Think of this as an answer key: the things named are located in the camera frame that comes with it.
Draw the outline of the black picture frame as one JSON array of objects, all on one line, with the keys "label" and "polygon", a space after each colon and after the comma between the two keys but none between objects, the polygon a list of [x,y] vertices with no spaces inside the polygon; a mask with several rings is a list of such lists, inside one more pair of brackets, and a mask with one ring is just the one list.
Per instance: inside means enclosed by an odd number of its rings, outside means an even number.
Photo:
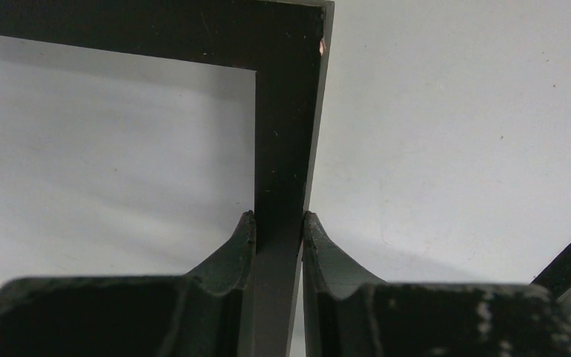
[{"label": "black picture frame", "polygon": [[254,352],[287,356],[330,1],[0,1],[0,36],[254,71]]}]

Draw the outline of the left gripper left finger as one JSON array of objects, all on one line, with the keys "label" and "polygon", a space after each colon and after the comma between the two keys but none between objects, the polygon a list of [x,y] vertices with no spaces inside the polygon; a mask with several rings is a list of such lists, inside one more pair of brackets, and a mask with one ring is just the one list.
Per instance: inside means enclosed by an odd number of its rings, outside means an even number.
[{"label": "left gripper left finger", "polygon": [[251,356],[256,222],[185,274],[25,277],[0,288],[0,356]]}]

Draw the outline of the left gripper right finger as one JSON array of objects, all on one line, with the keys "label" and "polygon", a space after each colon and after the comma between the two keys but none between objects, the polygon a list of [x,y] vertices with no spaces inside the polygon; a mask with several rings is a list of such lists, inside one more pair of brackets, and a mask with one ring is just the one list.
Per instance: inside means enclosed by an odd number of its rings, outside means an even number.
[{"label": "left gripper right finger", "polygon": [[308,356],[571,356],[571,324],[536,285],[389,283],[303,223]]}]

